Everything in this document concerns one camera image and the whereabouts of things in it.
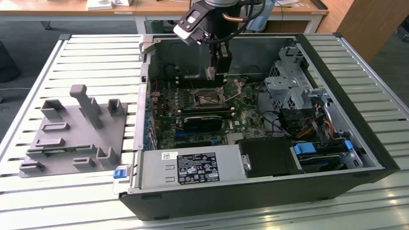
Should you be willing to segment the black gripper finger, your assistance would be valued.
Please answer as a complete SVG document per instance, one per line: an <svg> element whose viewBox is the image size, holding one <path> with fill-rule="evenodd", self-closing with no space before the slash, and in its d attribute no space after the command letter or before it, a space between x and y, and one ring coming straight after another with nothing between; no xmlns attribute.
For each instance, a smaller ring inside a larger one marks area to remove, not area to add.
<svg viewBox="0 0 409 230"><path fill-rule="evenodd" d="M221 43L217 49L217 74L228 73L232 63L229 45Z"/></svg>
<svg viewBox="0 0 409 230"><path fill-rule="evenodd" d="M210 44L211 67L214 69L216 69L216 66L217 66L217 50L219 50L219 45L217 44Z"/></svg>

